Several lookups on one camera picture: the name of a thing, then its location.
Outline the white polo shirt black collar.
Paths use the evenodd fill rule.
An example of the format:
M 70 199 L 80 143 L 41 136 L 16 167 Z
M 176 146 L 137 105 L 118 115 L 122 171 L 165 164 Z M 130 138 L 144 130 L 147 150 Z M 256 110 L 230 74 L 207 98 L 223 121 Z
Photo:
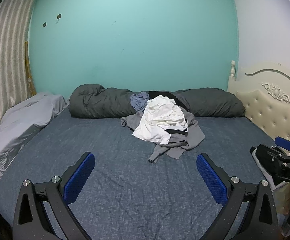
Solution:
M 167 145 L 171 135 L 168 130 L 184 131 L 188 128 L 181 108 L 175 100 L 159 95 L 147 101 L 147 106 L 133 136 L 160 145 Z

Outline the blue-grey bed sheet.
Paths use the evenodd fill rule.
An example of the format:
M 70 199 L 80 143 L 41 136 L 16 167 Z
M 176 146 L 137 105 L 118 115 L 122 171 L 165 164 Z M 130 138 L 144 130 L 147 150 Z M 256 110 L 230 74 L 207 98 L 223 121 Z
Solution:
M 274 142 L 245 117 L 197 120 L 205 139 L 196 148 L 152 164 L 155 145 L 135 138 L 120 119 L 78 119 L 63 111 L 2 176 L 0 213 L 12 223 L 24 180 L 48 181 L 89 151 L 95 168 L 70 209 L 91 238 L 199 239 L 221 206 L 197 171 L 197 156 L 206 153 L 228 175 L 258 183 L 263 175 L 249 151 Z

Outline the striped beige curtain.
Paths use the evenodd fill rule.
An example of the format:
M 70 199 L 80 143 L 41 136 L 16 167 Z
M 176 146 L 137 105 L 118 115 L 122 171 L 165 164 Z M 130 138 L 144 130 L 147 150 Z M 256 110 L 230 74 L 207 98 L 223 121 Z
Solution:
M 29 96 L 24 50 L 34 2 L 0 3 L 0 121 L 8 109 Z

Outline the folded black white garment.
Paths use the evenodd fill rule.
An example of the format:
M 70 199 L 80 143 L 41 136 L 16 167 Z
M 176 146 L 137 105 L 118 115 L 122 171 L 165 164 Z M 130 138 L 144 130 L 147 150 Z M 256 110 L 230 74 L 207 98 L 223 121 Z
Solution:
M 260 171 L 262 172 L 263 176 L 266 178 L 266 180 L 269 183 L 270 189 L 272 192 L 274 192 L 277 189 L 282 188 L 283 186 L 285 186 L 287 184 L 287 182 L 281 180 L 281 179 L 276 179 L 274 178 L 272 175 L 270 175 L 268 173 L 268 170 L 265 169 L 265 167 L 260 163 L 259 159 L 256 156 L 256 148 L 255 147 L 251 147 L 250 149 L 250 153 L 257 165 L 257 167 L 260 169 Z

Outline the wooden frame by curtain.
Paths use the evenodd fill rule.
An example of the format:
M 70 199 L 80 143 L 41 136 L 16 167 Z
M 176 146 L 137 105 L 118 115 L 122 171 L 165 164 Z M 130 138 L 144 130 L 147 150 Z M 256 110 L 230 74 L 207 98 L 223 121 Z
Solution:
M 30 68 L 30 62 L 29 62 L 29 47 L 28 47 L 28 41 L 25 41 L 24 43 L 24 52 L 25 52 L 25 71 L 26 71 L 26 76 L 27 76 L 27 81 L 28 81 L 28 87 L 31 96 L 36 95 L 36 89 L 33 83 L 33 77 L 31 74 L 31 68 Z

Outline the light grey satin blanket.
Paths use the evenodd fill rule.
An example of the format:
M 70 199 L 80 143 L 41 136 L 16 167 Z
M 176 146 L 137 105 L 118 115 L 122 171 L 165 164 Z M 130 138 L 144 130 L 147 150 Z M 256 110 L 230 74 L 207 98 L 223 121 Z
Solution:
M 68 105 L 62 95 L 45 92 L 6 111 L 0 121 L 0 179 L 29 140 Z

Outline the dark grey rolled duvet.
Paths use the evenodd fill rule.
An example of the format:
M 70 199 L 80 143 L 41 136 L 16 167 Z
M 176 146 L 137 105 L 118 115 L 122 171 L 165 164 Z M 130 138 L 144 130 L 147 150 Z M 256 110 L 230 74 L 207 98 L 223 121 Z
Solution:
M 133 93 L 128 89 L 81 85 L 69 98 L 69 111 L 77 118 L 121 118 L 137 113 L 130 104 Z M 218 88 L 178 90 L 173 93 L 194 116 L 232 118 L 245 115 L 241 100 Z

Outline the blue-purple crumpled garment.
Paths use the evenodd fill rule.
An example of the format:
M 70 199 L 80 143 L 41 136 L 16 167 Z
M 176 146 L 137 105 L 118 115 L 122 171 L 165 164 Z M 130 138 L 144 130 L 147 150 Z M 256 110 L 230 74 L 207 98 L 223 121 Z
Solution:
M 136 112 L 142 112 L 147 106 L 149 100 L 148 92 L 133 93 L 130 96 L 130 104 Z

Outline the cream tufted headboard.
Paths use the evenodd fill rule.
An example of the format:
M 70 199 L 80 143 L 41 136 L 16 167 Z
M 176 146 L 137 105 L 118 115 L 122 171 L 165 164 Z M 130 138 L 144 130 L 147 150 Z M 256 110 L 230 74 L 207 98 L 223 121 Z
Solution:
M 290 70 L 279 63 L 237 68 L 231 61 L 228 92 L 243 103 L 245 116 L 272 139 L 290 140 Z

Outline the grey sweatshirt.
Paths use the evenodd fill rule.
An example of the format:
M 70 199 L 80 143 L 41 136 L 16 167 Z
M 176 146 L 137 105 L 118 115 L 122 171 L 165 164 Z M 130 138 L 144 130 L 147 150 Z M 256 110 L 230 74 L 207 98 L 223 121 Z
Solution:
M 205 135 L 198 125 L 192 113 L 187 112 L 181 108 L 184 113 L 188 128 L 184 131 L 168 130 L 171 135 L 167 145 L 160 145 L 158 143 L 154 148 L 152 155 L 148 158 L 151 163 L 156 163 L 161 155 L 168 155 L 171 158 L 179 159 L 185 151 L 189 151 L 197 147 L 204 139 Z M 121 118 L 121 125 L 130 128 L 133 132 L 139 125 L 143 113 L 136 113 L 127 117 Z

